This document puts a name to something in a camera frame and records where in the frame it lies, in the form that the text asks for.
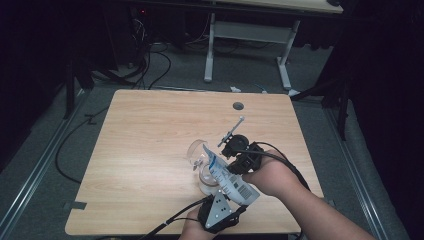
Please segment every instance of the background desk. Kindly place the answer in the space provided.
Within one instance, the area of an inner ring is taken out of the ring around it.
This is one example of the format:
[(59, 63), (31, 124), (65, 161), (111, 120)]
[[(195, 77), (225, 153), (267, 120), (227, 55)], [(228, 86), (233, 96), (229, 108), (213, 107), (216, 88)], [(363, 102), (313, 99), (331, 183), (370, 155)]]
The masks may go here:
[[(233, 109), (234, 102), (245, 108)], [(236, 133), (274, 144), (323, 197), (288, 96), (274, 94), (130, 91), (115, 93), (76, 197), (71, 235), (145, 234), (202, 198), (197, 172), (185, 158), (196, 139), (216, 145), (238, 121)], [(177, 221), (160, 234), (179, 234)], [(291, 233), (299, 227), (275, 198), (261, 195), (224, 233)]]

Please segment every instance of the person's right hand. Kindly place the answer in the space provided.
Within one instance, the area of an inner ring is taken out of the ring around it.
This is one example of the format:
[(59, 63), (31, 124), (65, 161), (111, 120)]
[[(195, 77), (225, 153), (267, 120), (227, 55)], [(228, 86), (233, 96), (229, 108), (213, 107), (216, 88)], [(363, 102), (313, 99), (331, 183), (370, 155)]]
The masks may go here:
[[(267, 151), (270, 154), (282, 157), (276, 150)], [(285, 190), (302, 186), (296, 175), (282, 162), (263, 156), (259, 170), (243, 175), (243, 180), (255, 185), (262, 193), (279, 197)]]

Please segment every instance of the forearm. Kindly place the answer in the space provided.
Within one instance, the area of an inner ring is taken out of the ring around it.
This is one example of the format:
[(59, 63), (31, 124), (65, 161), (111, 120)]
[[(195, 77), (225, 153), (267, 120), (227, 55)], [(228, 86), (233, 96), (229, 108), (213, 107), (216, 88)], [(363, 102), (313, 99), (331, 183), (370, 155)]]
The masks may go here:
[(374, 239), (301, 185), (281, 190), (277, 197), (292, 213), (310, 240)]

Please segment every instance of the desk top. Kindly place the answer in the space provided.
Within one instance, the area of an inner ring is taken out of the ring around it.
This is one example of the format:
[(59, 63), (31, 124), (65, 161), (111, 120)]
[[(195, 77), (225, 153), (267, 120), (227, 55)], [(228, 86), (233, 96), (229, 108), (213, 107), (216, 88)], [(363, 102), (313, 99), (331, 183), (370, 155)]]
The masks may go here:
[[(233, 103), (241, 102), (243, 110)], [(186, 159), (197, 139), (215, 153), (235, 134), (275, 145), (323, 197), (292, 103), (287, 95), (118, 90), (80, 186), (66, 232), (70, 235), (145, 234), (204, 197)], [(180, 234), (176, 221), (159, 234)], [(276, 198), (261, 194), (224, 233), (292, 233), (299, 226)]]
[(334, 7), (327, 0), (215, 0), (216, 2), (277, 7), (292, 10), (304, 10), (322, 13), (342, 13), (341, 6)]

